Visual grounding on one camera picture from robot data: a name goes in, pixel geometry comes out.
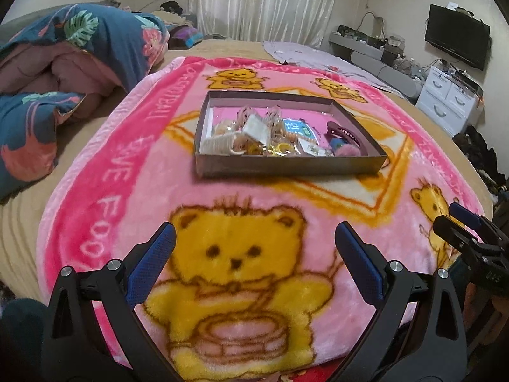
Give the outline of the pink bear fleece blanket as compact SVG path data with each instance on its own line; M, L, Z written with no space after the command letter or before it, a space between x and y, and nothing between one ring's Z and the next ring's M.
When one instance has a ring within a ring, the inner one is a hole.
M373 175L200 179L194 141L208 93L293 94L338 103L387 154ZM451 203L484 213L466 177L434 139L385 93L332 73L240 58L176 60L139 83L92 137L46 206L37 239L40 288L51 292L59 269L80 272L124 257L167 221L175 252L157 289L136 315L168 364L189 381L281 372L322 380L347 354L373 309L334 256L334 230L350 222L387 256L429 272L455 251L431 232ZM224 250L274 248L257 272L226 291L223 274L187 248L211 233ZM217 365L188 342L198 321L252 307L280 310L288 351L274 360Z

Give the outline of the black television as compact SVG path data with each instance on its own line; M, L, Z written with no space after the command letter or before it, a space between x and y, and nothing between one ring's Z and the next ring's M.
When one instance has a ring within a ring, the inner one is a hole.
M479 70L491 48L490 26L468 14L431 4L424 40Z

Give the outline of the small blue square box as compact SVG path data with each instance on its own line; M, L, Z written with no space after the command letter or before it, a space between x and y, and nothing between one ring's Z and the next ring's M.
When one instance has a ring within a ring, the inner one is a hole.
M343 147L344 145L348 145L349 143L347 141L344 141L343 138L332 138L329 141L331 150L335 152L337 149Z

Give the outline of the purple blue pillow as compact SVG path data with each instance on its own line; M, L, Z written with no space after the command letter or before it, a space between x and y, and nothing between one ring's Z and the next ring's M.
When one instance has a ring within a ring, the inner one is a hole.
M169 33L168 48L169 49L189 49L199 44L204 35L193 26L186 24L168 25L166 27Z

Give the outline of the white curtain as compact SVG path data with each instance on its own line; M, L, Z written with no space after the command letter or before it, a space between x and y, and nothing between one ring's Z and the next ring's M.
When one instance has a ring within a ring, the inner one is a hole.
M335 0L189 0L205 35L320 46Z

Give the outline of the lilac sheet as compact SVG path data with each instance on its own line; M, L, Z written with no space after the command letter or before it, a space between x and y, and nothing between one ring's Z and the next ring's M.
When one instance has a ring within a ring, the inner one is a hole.
M384 83L372 73L357 67L348 61L330 53L294 42L268 41L262 43L264 50L280 64L321 70L336 73L340 76L355 79L382 91L404 97L402 93Z

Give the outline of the grey bed footboard shelf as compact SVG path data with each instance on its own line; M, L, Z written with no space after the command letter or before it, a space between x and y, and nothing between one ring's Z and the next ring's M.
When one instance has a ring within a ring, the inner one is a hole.
M330 32L329 44L335 56L363 70L366 79L378 80L411 103L417 102L423 85L394 68L395 60L389 59L383 40L340 26Z

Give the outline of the pink dotted bow clip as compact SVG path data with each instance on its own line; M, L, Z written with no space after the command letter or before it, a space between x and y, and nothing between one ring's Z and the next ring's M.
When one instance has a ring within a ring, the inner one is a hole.
M236 123L238 127L242 128L251 116L260 118L262 122L266 123L268 126L274 126L281 123L283 120L279 106L265 108L265 110L262 111L258 111L249 106L244 106L236 113Z

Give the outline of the white drawer cabinet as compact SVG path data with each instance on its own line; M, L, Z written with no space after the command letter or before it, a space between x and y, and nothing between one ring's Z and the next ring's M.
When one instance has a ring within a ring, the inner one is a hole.
M449 74L432 66L428 72L417 108L450 137L476 126L484 105L479 96Z

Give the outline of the dark red hair clip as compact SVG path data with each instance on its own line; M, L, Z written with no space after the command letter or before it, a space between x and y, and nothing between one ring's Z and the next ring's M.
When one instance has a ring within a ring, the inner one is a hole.
M343 140L347 141L349 144L361 148L361 142L349 129L346 129L333 121L329 121L327 123L327 131L324 137L328 143L332 138L343 138Z

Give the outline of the dark clothes pile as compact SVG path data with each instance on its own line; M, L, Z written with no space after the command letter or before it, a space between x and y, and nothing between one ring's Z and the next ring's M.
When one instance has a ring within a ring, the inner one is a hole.
M484 137L472 125L468 125L463 133L454 135L452 141L466 156L493 195L507 190L506 176L498 170L494 149L487 146Z

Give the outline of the pink pompom hair clip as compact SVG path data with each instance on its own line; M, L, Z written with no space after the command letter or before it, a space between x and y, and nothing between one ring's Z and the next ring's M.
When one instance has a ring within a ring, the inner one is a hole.
M361 150L352 144L343 144L334 150L334 156L336 157L357 157L361 156Z

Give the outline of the white pink claw clip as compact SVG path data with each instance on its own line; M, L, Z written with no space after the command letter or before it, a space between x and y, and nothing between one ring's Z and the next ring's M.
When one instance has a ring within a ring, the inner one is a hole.
M244 155L247 152L248 139L240 132L212 135L201 141L199 153L205 155Z

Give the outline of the yellow hoop earrings bag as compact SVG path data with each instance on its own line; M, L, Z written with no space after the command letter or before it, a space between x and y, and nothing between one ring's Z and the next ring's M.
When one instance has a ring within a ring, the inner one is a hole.
M278 138L275 141L271 141L268 145L251 142L247 146L246 154L255 156L287 157L299 155L299 152L294 144L287 141L285 138Z

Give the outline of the brown cardboard box tray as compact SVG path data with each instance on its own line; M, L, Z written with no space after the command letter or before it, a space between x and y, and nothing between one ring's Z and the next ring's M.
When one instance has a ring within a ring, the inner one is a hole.
M194 154L202 178L365 175L388 162L338 102L262 91L209 91Z

